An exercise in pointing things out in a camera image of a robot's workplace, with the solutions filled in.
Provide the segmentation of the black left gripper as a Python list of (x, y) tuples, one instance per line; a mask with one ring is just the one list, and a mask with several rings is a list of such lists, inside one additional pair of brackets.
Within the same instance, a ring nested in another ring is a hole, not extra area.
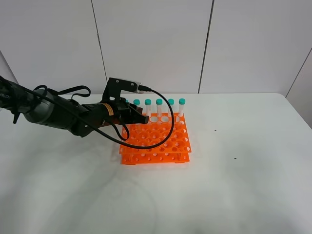
[(143, 115), (142, 111), (141, 107), (127, 103), (124, 98), (120, 101), (107, 99), (104, 102), (79, 105), (77, 115), (87, 123), (76, 120), (70, 132), (85, 137), (93, 131), (89, 123), (97, 129), (112, 124), (147, 124), (149, 117)]

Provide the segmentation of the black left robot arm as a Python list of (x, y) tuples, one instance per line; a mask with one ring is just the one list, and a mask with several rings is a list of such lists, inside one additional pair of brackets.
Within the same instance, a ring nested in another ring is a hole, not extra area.
[(136, 92), (138, 87), (139, 83), (133, 81), (109, 78), (99, 103), (79, 104), (73, 98), (65, 99), (62, 95), (72, 93), (77, 96), (79, 90), (89, 90), (86, 86), (58, 92), (40, 85), (27, 92), (26, 88), (1, 78), (0, 106), (14, 115), (14, 123), (19, 115), (24, 115), (30, 123), (68, 130), (75, 136), (85, 137), (108, 125), (148, 123), (142, 108), (120, 96), (121, 91)]

